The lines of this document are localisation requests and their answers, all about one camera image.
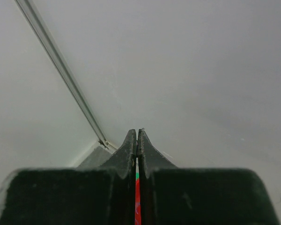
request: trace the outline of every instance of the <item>gray surface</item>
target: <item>gray surface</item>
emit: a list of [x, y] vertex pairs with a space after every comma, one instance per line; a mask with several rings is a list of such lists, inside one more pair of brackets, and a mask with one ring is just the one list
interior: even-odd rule
[[281, 0], [34, 2], [109, 141], [253, 169], [281, 219]]
[[78, 166], [78, 169], [90, 169], [97, 167], [105, 162], [111, 154], [101, 146], [98, 146], [94, 151]]

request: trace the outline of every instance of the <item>red object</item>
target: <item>red object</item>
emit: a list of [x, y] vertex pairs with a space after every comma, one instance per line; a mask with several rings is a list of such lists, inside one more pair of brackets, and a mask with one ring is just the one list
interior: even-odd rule
[[134, 225], [141, 225], [141, 195], [140, 195], [140, 179], [135, 183], [135, 222]]

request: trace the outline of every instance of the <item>metal rail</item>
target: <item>metal rail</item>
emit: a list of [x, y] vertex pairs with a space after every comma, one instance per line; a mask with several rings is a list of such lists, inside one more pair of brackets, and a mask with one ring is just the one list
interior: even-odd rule
[[31, 27], [33, 28], [35, 34], [37, 35], [38, 39], [40, 40], [47, 54], [49, 55], [51, 61], [58, 70], [62, 79], [66, 83], [67, 87], [71, 91], [73, 97], [75, 98], [88, 122], [94, 129], [96, 135], [103, 142], [104, 145], [109, 144], [105, 138], [105, 135], [102, 132], [102, 129], [96, 122], [92, 110], [77, 81], [75, 80], [71, 69], [69, 68], [64, 57], [62, 56], [57, 44], [54, 41], [54, 38], [52, 37], [51, 33], [46, 27], [46, 24], [40, 16], [40, 13], [38, 12], [36, 6], [30, 0], [15, 1], [19, 5], [21, 11], [23, 12]]

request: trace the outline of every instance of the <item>white background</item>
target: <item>white background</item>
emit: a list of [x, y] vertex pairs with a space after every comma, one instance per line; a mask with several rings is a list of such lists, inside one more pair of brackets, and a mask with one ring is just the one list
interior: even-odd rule
[[281, 219], [281, 0], [34, 2], [108, 140], [251, 168]]

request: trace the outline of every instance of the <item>white wall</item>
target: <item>white wall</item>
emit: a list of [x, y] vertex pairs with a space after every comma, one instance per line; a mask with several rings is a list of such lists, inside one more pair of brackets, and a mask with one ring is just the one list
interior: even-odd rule
[[96, 141], [16, 3], [0, 0], [0, 184], [20, 167], [70, 166]]
[[251, 168], [281, 219], [281, 0], [34, 2], [110, 141]]

